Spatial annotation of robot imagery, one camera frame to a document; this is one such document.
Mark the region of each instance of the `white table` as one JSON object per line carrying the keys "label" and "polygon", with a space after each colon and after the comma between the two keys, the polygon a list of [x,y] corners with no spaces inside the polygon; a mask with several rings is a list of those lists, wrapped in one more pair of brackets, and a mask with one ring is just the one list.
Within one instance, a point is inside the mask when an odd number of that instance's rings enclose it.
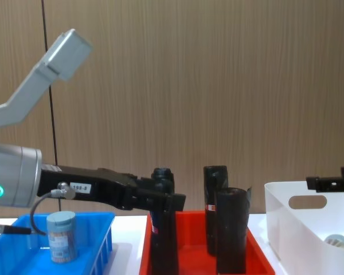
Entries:
{"label": "white table", "polygon": [[[16,219],[0,219],[0,224],[11,225]],[[112,223],[111,259],[105,274],[137,275],[143,253],[146,216],[116,217]],[[248,227],[265,253],[277,275],[287,275],[269,246],[265,214],[251,214]]]}

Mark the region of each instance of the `black cable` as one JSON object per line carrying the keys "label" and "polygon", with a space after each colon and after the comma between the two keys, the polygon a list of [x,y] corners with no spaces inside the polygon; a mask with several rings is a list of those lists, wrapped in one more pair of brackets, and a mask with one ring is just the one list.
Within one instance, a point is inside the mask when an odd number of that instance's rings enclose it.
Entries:
{"label": "black cable", "polygon": [[32,206],[32,209],[30,210],[30,225],[32,226],[33,230],[39,234],[39,235],[43,235],[46,236],[46,233],[41,231],[40,229],[38,229],[38,227],[36,226],[36,224],[34,223],[34,212],[37,208],[37,206],[46,198],[50,198],[51,197],[51,192],[46,193],[45,195],[43,195],[38,201],[36,201],[34,203],[34,205]]}
{"label": "black cable", "polygon": [[[44,42],[45,42],[45,51],[48,51],[47,43],[47,27],[46,27],[46,18],[45,18],[45,3],[44,0],[41,1],[42,4],[42,22],[44,26]],[[51,86],[48,88],[50,96],[50,111],[51,111],[51,125],[52,125],[52,139],[53,139],[53,151],[55,155],[55,164],[57,165],[57,145],[56,145],[56,131],[55,131],[55,119],[53,114],[53,100],[52,100],[52,90]]]}

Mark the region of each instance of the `red plastic bin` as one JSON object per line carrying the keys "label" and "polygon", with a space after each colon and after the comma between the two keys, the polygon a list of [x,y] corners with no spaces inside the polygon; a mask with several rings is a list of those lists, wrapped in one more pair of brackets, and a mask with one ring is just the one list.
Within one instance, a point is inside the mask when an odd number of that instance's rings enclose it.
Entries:
{"label": "red plastic bin", "polygon": [[[210,256],[206,248],[205,212],[178,212],[176,214],[176,227],[179,275],[216,274],[216,258]],[[150,238],[151,219],[148,217],[140,275],[151,275]],[[246,254],[246,274],[275,275],[273,268],[249,230]]]}

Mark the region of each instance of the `black cylinder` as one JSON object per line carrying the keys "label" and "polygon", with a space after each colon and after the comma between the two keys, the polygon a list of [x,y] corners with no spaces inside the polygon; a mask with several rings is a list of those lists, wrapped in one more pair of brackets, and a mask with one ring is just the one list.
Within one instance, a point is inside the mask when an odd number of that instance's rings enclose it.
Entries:
{"label": "black cylinder", "polygon": [[228,187],[227,166],[205,166],[204,190],[206,245],[208,247],[208,253],[213,256],[216,254],[215,192],[225,187]]}
{"label": "black cylinder", "polygon": [[239,188],[216,192],[217,273],[246,273],[250,193]]}
{"label": "black cylinder", "polygon": [[[168,168],[156,168],[151,175],[155,190],[174,193],[174,177]],[[178,274],[178,250],[175,211],[152,212],[151,263],[153,275]]]}

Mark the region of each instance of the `blue plastic bin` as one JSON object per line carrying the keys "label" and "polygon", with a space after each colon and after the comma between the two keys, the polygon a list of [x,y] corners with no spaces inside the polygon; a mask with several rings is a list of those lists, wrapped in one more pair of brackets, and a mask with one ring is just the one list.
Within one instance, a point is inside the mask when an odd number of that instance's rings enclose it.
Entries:
{"label": "blue plastic bin", "polygon": [[[43,231],[47,231],[47,216],[34,216],[36,225]],[[77,213],[78,256],[66,264],[51,261],[47,236],[0,235],[0,275],[102,275],[112,251],[114,217],[113,213]],[[29,215],[19,217],[13,225],[30,227]]]}

